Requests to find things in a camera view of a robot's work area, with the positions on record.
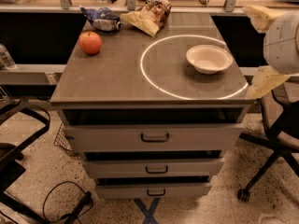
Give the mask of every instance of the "cabinet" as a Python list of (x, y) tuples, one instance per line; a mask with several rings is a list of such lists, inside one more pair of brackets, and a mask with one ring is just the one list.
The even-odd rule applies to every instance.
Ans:
[[(50, 100), (96, 193), (105, 199), (206, 195), (252, 104), (236, 63), (206, 76), (185, 61), (190, 46), (225, 48), (212, 19), (172, 13), (154, 39), (124, 24), (103, 40), (95, 57), (75, 46)], [(145, 54), (153, 43), (157, 48)], [(172, 58), (163, 59), (167, 49)]]

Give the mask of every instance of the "drawer unit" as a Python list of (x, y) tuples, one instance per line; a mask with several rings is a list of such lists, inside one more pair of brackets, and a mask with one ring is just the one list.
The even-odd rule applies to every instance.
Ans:
[(169, 177), (216, 175), (222, 159), (85, 161), (83, 167), (91, 178)]
[(231, 148), (241, 123), (140, 126), (66, 126), (76, 152), (218, 150)]
[(181, 183), (183, 180), (170, 179), (172, 183), (133, 184), (133, 185), (97, 185), (95, 191), (99, 198), (154, 198), (154, 197), (183, 197), (207, 195), (211, 189), (209, 183), (191, 182)]

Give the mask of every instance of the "floor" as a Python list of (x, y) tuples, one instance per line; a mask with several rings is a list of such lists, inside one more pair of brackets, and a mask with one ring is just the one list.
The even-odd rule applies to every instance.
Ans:
[[(56, 137), (61, 122), (54, 111), (50, 113), (50, 130), (24, 150), (25, 158), (21, 164), (26, 167), (26, 172), (7, 190), (40, 215), (51, 189), (62, 182), (72, 181), (93, 194), (93, 208), (79, 218), (83, 224), (298, 223), (299, 179), (283, 160), (278, 160), (252, 189), (248, 203), (242, 203), (236, 198), (238, 189), (246, 185), (271, 153), (242, 140), (238, 140), (235, 147), (225, 153), (225, 163), (219, 174), (212, 178), (213, 186), (207, 196), (156, 200), (159, 202), (151, 221), (145, 219), (134, 200), (99, 199), (93, 192), (93, 181), (82, 168), (81, 159), (70, 157), (58, 147)], [(260, 114), (247, 114), (244, 126), (249, 133), (263, 135)], [(36, 124), (31, 119), (17, 115), (0, 127), (1, 141), (18, 144), (35, 128)], [(62, 184), (46, 200), (46, 217), (55, 220), (71, 212), (81, 196), (81, 190), (74, 184)], [(142, 199), (141, 202), (149, 209), (153, 199)], [(0, 210), (17, 223), (27, 223), (2, 204)]]

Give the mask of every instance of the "red apple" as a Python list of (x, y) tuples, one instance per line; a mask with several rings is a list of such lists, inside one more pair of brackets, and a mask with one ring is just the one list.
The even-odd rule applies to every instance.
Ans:
[(78, 45), (86, 54), (94, 55), (102, 48), (102, 40), (95, 32), (85, 32), (78, 38)]

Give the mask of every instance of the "bowl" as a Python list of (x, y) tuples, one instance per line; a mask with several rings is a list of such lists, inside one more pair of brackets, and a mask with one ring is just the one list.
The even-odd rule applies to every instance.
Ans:
[(228, 51), (212, 45), (193, 47), (187, 51), (186, 57), (197, 71), (206, 75), (223, 71), (233, 63), (233, 57)]

